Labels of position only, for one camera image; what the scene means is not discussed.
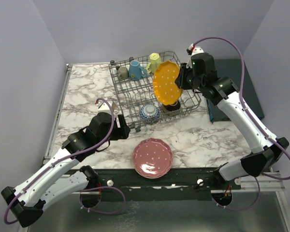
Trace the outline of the red patterned glass bowl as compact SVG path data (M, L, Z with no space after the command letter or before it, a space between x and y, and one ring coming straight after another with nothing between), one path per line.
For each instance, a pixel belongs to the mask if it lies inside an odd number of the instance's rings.
M140 119L146 124L155 124L159 118L160 110L152 104L146 104L140 110Z

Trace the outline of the beige bottom plate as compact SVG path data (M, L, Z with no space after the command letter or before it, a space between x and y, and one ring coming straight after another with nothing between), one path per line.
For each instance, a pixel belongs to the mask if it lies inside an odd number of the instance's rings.
M144 177L144 178L148 178L148 179L157 179L157 178L160 178L164 175L167 174L167 171L154 171L154 172L144 172L144 171L141 171L141 170L136 170L136 172Z

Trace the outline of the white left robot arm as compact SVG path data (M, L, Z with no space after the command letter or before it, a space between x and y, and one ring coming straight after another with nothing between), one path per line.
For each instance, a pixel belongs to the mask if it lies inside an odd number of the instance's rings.
M100 112L90 124L69 135L51 160L32 177L16 187L5 187L1 195L7 213L12 212L21 227L35 223L52 204L73 192L102 190L99 175L89 166L63 179L71 168L100 152L105 142L127 139L130 128L123 115Z

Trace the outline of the brown patterned bowl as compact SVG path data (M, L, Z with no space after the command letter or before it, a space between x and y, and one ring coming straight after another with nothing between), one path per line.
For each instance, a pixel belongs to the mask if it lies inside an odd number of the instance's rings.
M180 113L180 109L181 109L181 104L179 101L176 101L173 104L170 105L162 105L162 111L166 114L166 115L176 115Z

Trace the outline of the pale yellow mug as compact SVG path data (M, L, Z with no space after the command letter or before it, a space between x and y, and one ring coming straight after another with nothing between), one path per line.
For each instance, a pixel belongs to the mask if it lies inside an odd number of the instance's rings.
M161 57L160 57L159 53L150 54L148 64L146 67L147 72L154 73L160 63L161 63Z

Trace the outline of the blue floral mug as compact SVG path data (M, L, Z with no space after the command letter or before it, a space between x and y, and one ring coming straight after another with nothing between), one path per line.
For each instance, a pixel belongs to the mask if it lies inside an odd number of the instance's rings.
M129 77L133 81L147 77L147 71L143 68L139 61L132 60L129 67Z

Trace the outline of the small grey cup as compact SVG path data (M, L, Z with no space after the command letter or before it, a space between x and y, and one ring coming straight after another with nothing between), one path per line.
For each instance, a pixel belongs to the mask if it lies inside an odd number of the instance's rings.
M117 76L119 80L128 79L129 72L126 67L119 67L117 70Z

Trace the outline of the orange polka dot plate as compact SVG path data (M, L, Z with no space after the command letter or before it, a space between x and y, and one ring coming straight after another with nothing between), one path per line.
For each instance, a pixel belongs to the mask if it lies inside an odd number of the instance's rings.
M155 70L153 91L157 100L163 105L175 103L182 95L183 89L179 89L174 82L178 74L178 64L170 60L162 62Z

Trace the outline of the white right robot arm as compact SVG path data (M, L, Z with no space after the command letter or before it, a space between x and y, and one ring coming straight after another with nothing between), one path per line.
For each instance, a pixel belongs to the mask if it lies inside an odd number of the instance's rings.
M189 63L181 63L175 80L179 88L196 89L217 106L237 127L245 138L251 153L228 162L217 169L213 185L224 189L230 181L250 175L257 177L276 163L287 149L289 142L267 129L254 112L240 98L240 91L232 79L218 77L214 58L208 53L191 55Z

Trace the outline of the pink plate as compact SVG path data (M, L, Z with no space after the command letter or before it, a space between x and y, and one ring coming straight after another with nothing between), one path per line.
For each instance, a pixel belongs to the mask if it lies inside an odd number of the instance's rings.
M173 152L161 139L142 140L133 150L132 163L135 170L144 172L167 171L173 164Z

